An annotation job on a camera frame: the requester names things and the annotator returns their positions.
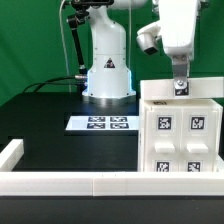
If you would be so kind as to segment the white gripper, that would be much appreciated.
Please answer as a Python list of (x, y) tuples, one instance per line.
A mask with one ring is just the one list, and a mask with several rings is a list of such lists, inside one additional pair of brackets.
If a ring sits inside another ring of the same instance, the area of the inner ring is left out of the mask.
[(185, 89), (190, 62), (194, 59), (194, 37), (199, 0), (159, 0), (163, 49), (172, 57), (174, 88)]

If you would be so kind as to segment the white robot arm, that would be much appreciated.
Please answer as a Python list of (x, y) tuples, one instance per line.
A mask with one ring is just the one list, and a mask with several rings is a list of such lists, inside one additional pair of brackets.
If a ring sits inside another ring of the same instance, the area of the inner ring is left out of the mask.
[(93, 64), (87, 72), (85, 100), (102, 104), (132, 99), (131, 71), (126, 66), (126, 31), (112, 21), (109, 9), (140, 8), (148, 1), (156, 7), (159, 20), (137, 32), (141, 50), (149, 55), (157, 51), (161, 40), (172, 61), (173, 89), (188, 87), (190, 62), (194, 59), (196, 18), (205, 0), (112, 0), (108, 5), (94, 2), (87, 10), (92, 32)]

